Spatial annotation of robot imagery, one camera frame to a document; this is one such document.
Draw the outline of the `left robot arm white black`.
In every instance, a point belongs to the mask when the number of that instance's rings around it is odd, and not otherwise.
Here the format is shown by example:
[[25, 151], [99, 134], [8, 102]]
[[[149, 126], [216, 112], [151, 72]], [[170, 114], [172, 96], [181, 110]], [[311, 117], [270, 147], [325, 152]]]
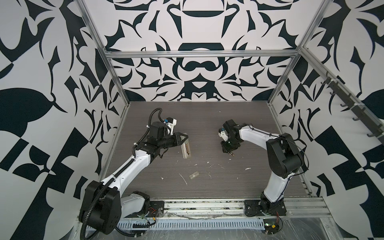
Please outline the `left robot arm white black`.
[[102, 181], [92, 181], [87, 186], [79, 213], [80, 239], [90, 240], [99, 232], [110, 234], [122, 217], [148, 214], [148, 195], [138, 191], [125, 198], [122, 195], [142, 170], [155, 158], [163, 157], [161, 150], [187, 147], [189, 137], [175, 132], [176, 124], [177, 120], [173, 118], [152, 123], [144, 140], [134, 145], [133, 154], [122, 166]]

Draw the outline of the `remote battery cover beige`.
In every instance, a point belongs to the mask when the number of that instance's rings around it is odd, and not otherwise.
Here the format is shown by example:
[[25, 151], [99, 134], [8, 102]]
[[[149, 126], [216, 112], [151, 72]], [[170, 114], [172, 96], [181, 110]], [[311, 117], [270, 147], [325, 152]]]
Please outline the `remote battery cover beige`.
[[199, 175], [200, 175], [199, 172], [195, 172], [195, 173], [191, 174], [189, 177], [190, 177], [191, 180], [193, 180], [193, 179], [195, 179], [196, 177], [198, 177]]

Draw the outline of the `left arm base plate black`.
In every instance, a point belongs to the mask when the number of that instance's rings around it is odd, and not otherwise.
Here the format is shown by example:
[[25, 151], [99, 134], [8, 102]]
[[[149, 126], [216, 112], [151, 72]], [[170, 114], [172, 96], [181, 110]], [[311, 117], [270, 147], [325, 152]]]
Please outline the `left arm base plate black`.
[[146, 217], [156, 217], [164, 212], [164, 201], [150, 201], [149, 204], [144, 206], [144, 209], [138, 213], [133, 213], [131, 217], [139, 217], [144, 215]]

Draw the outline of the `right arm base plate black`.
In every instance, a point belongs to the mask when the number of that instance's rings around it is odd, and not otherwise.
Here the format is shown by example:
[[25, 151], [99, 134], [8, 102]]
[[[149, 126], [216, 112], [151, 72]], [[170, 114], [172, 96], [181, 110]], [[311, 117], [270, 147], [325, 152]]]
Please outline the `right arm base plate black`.
[[285, 216], [287, 213], [284, 199], [279, 200], [276, 203], [270, 203], [266, 199], [245, 200], [244, 207], [245, 207], [245, 215], [247, 217]]

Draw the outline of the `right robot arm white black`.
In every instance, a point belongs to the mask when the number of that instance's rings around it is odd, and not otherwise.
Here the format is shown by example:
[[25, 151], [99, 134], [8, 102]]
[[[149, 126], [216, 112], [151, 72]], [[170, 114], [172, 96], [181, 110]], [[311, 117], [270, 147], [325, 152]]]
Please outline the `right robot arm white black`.
[[238, 125], [233, 120], [226, 121], [218, 130], [224, 153], [233, 155], [241, 143], [250, 142], [267, 151], [271, 176], [261, 197], [256, 200], [245, 200], [245, 215], [255, 217], [261, 215], [285, 215], [284, 193], [299, 169], [305, 164], [303, 154], [290, 134], [272, 134], [259, 130], [252, 125]]

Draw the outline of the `white remote control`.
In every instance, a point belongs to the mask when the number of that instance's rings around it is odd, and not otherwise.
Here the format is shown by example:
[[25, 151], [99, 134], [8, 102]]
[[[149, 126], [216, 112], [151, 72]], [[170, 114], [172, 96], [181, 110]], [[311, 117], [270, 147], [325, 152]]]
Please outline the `white remote control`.
[[182, 145], [182, 154], [184, 159], [188, 159], [192, 156], [191, 147], [189, 141], [185, 141]]

